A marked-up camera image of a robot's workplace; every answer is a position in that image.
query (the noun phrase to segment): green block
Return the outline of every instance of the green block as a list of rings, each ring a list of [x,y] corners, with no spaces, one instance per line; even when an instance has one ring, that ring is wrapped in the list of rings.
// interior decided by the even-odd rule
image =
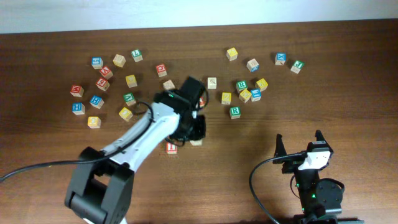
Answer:
[[[124,101],[126,103],[134,100],[134,96],[132,95],[132,93],[128,93],[128,94],[123,95],[123,98],[124,98]]]
[[[296,68],[302,69],[303,66],[304,66],[304,63],[299,61],[299,60],[297,60],[297,61],[294,62],[293,66],[296,67]]]
[[[233,108],[229,109],[229,112],[233,116],[240,115],[241,114],[241,109],[238,106],[236,106],[236,107],[233,107]]]
[[[248,88],[248,84],[246,83],[246,81],[240,81],[240,82],[237,82],[236,88],[238,90],[244,90],[244,89]]]
[[[141,51],[137,50],[133,50],[131,52],[132,57],[139,57],[141,55]]]

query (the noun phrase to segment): letter on block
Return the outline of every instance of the letter on block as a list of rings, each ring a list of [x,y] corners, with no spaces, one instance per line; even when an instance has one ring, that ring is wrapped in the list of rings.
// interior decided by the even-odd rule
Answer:
[[[275,56],[275,64],[276,65],[284,65],[286,62],[286,54],[285,53],[277,53]]]
[[[250,97],[251,93],[249,92],[249,90],[243,90],[241,94],[239,94],[239,99],[241,99],[241,101],[243,101],[244,103],[249,101]]]
[[[81,115],[84,114],[86,111],[86,107],[83,105],[83,103],[74,103],[72,105],[72,112],[75,115]]]
[[[118,55],[118,54],[117,54],[117,55],[113,58],[113,63],[114,63],[116,66],[123,68],[124,64],[126,63],[126,59],[124,58],[124,56]]]
[[[166,152],[168,154],[176,154],[177,153],[177,146],[167,142],[166,143]]]
[[[299,74],[299,72],[301,71],[301,69],[303,68],[304,63],[297,60],[294,62],[292,68],[290,69],[290,71]]]
[[[232,93],[223,93],[223,96],[221,97],[221,104],[230,105],[231,99],[232,99]]]
[[[104,91],[106,91],[111,86],[109,84],[109,82],[104,78],[99,78],[96,85],[100,90],[104,90]]]
[[[91,65],[93,66],[94,69],[101,69],[102,66],[104,65],[104,61],[100,57],[93,57],[91,59]]]
[[[267,87],[268,87],[268,83],[267,83],[266,80],[263,79],[263,78],[260,79],[260,80],[258,80],[258,81],[256,82],[256,88],[257,88],[257,89],[260,89],[260,91],[266,90]]]
[[[96,116],[88,117],[87,125],[90,128],[100,128],[101,127],[101,119]]]
[[[132,93],[123,95],[123,98],[128,106],[134,105],[136,103],[136,100],[134,99],[134,96],[132,95]]]
[[[70,89],[70,94],[77,97],[82,97],[84,92],[85,90],[83,87],[78,85],[72,85],[72,88]]]
[[[231,49],[228,49],[226,51],[226,57],[228,57],[229,61],[235,60],[238,58],[238,52],[236,51],[236,49],[234,47]]]
[[[143,60],[141,51],[139,51],[138,49],[137,50],[133,50],[131,52],[131,56],[132,56],[132,58],[134,59],[135,62],[139,62],[139,61]]]
[[[231,119],[238,119],[241,117],[241,109],[240,107],[232,107],[231,109],[229,109],[229,115],[231,117]]]
[[[123,108],[120,112],[119,112],[120,117],[122,117],[125,121],[129,121],[132,118],[132,112],[127,109],[127,108]]]
[[[248,61],[248,64],[246,66],[250,72],[254,72],[259,69],[259,64],[257,63],[256,59]]]
[[[166,66],[164,64],[156,66],[156,72],[159,77],[163,77],[163,76],[167,75]]]
[[[251,91],[251,97],[250,100],[253,101],[258,101],[261,99],[261,92],[259,89],[254,89]]]
[[[113,76],[112,71],[107,66],[104,66],[99,72],[107,80]]]
[[[129,88],[138,86],[135,75],[126,76],[126,83],[129,86]]]
[[[95,108],[101,109],[102,105],[104,105],[104,100],[101,97],[94,95],[90,100],[90,104]]]
[[[248,84],[244,80],[236,83],[236,91],[238,91],[238,93],[240,93],[241,91],[243,91],[247,88],[248,88]]]

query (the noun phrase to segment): white wall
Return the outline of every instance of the white wall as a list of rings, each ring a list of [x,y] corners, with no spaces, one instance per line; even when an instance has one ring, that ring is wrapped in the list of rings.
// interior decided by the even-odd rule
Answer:
[[[0,33],[398,18],[398,0],[0,0]]]

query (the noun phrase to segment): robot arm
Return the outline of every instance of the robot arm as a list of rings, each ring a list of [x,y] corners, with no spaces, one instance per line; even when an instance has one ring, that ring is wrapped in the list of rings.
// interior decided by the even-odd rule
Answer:
[[[123,150],[97,163],[80,164],[73,171],[65,197],[65,205],[88,223],[125,223],[131,202],[134,174],[145,158],[167,136],[179,141],[205,137],[205,117],[197,115],[197,103],[204,85],[188,78],[179,90],[155,95],[151,111],[122,137],[96,151],[87,147],[80,160],[99,159]],[[110,176],[104,185],[96,176]]]

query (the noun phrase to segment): cube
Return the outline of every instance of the cube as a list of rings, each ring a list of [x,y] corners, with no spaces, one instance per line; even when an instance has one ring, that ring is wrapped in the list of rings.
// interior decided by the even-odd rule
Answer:
[[[248,61],[248,64],[246,66],[250,72],[255,72],[259,69],[259,64],[257,63],[256,59]]]
[[[248,88],[248,84],[244,80],[236,83],[236,91],[238,91],[238,93],[240,93],[241,91],[243,91],[247,88]]]
[[[296,60],[292,66],[292,68],[290,69],[290,71],[299,74],[299,72],[301,71],[301,69],[303,68],[304,63]]]
[[[83,103],[74,103],[72,105],[72,112],[75,115],[81,115],[84,114],[86,111],[86,107],[83,105]]]
[[[260,80],[258,80],[258,81],[256,82],[256,88],[257,88],[257,89],[260,89],[260,91],[266,90],[267,87],[268,87],[268,83],[267,83],[267,81],[266,81],[265,79],[263,79],[263,78],[260,79]]]
[[[104,66],[99,72],[107,80],[113,76],[112,71],[107,66]]]
[[[240,118],[241,117],[240,107],[236,106],[236,107],[232,107],[231,109],[229,109],[229,115],[230,115],[231,119]]]
[[[123,68],[124,64],[126,63],[126,59],[124,58],[124,56],[122,55],[115,55],[115,57],[113,58],[113,63],[118,66]]]
[[[207,78],[207,89],[215,90],[217,88],[217,78],[211,77]]]
[[[221,97],[221,104],[230,105],[231,99],[232,99],[232,93],[223,93],[223,96]]]
[[[104,61],[102,61],[102,58],[100,57],[93,57],[91,59],[91,65],[93,66],[94,69],[101,69],[102,66],[104,65]]]
[[[138,86],[135,75],[126,76],[126,83],[127,83],[127,86],[129,86],[129,88]]]
[[[196,141],[191,140],[190,142],[191,142],[192,146],[201,146],[202,143],[203,143],[203,140],[202,139],[201,140],[196,140]]]
[[[95,108],[101,109],[102,105],[104,105],[104,100],[101,97],[94,95],[90,100],[90,104]]]
[[[84,92],[85,90],[83,87],[79,85],[72,85],[72,88],[70,89],[70,94],[77,97],[82,97]]]
[[[173,89],[175,89],[175,86],[174,86],[173,82],[171,80],[169,80],[169,81],[163,83],[163,88],[165,90],[173,90]]]
[[[241,94],[239,94],[239,99],[241,99],[241,101],[243,101],[244,103],[249,101],[250,97],[251,93],[249,92],[249,90],[243,90]]]
[[[103,90],[103,91],[106,91],[111,86],[109,84],[109,82],[104,78],[99,78],[96,85],[100,90]]]
[[[101,127],[101,119],[97,116],[88,117],[87,125],[90,128],[100,128]]]
[[[261,99],[261,91],[259,89],[253,89],[250,92],[251,92],[250,100],[252,102],[259,101]]]
[[[163,76],[167,75],[166,66],[164,64],[157,65],[156,66],[156,72],[157,72],[159,77],[163,77]]]
[[[128,106],[134,105],[136,103],[136,100],[134,99],[134,96],[132,95],[132,93],[123,95],[123,98]]]
[[[131,52],[131,56],[132,56],[132,58],[134,59],[135,62],[139,62],[139,61],[143,60],[141,51],[139,51],[138,49],[137,50],[133,50]]]
[[[125,121],[129,121],[132,118],[132,112],[129,109],[125,108],[125,107],[119,112],[119,115]]]
[[[177,146],[167,142],[166,143],[166,152],[168,154],[176,154],[177,153]]]
[[[285,53],[277,53],[275,56],[275,64],[276,65],[284,65],[286,62],[286,54]]]
[[[234,47],[231,49],[228,49],[226,51],[226,57],[228,57],[229,61],[235,60],[238,58],[238,52],[236,51],[236,49]]]

